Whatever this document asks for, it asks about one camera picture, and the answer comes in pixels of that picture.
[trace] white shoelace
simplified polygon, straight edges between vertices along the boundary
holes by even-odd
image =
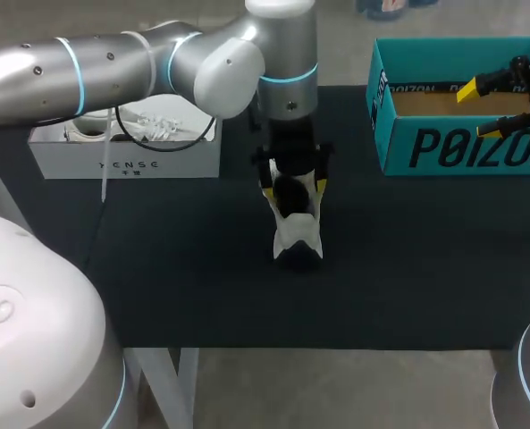
[[[171,140],[178,133],[181,121],[164,118],[155,114],[139,114],[138,124],[146,129],[147,139],[151,141]]]

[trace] gray floor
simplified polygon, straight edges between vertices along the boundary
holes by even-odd
[[[376,37],[530,35],[530,0],[442,0],[400,21],[319,0],[320,83],[366,83]],[[0,0],[0,46],[182,20],[223,24],[242,0]],[[196,429],[487,429],[488,352],[206,349]],[[148,429],[163,427],[155,408]]]

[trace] black table surface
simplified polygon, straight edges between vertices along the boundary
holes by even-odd
[[[530,177],[384,177],[365,89],[320,88],[336,155],[324,262],[271,260],[273,214],[243,114],[221,177],[44,181],[18,131],[0,174],[37,235],[82,268],[127,347],[496,349],[530,322]]]

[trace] blue led ring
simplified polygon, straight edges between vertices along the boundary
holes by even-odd
[[[297,76],[296,78],[275,79],[275,78],[267,78],[266,76],[261,76],[261,80],[264,80],[265,82],[269,82],[269,83],[280,83],[280,84],[294,83],[300,80],[304,80],[307,77],[313,75],[314,73],[316,73],[317,69],[318,69],[318,63],[316,63],[316,65],[310,71],[307,71],[306,73],[300,76]]]
[[[86,103],[86,93],[84,89],[84,81],[82,80],[82,70],[80,68],[80,63],[78,62],[78,57],[74,54],[70,42],[65,38],[56,38],[60,43],[64,45],[70,58],[74,64],[74,70],[76,71],[76,77],[78,78],[78,87],[80,88],[80,102],[78,103],[78,110],[76,111],[76,116],[81,114],[84,111],[84,104]]]
[[[194,33],[189,33],[186,37],[180,38],[179,40],[177,40],[177,43],[175,44],[175,48],[173,49],[172,54],[169,57],[169,62],[167,63],[167,80],[169,81],[169,86],[172,87],[173,92],[177,92],[175,91],[175,88],[173,87],[173,84],[172,84],[172,63],[173,63],[173,58],[175,57],[175,53],[185,42],[187,42],[191,38],[194,38],[195,36],[198,36],[199,34],[201,33],[196,31]]]

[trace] black and white sneaker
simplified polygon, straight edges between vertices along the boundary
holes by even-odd
[[[317,181],[315,172],[288,176],[269,161],[272,184],[263,188],[276,221],[273,258],[290,265],[318,263],[324,257],[320,239],[320,204],[326,180]]]

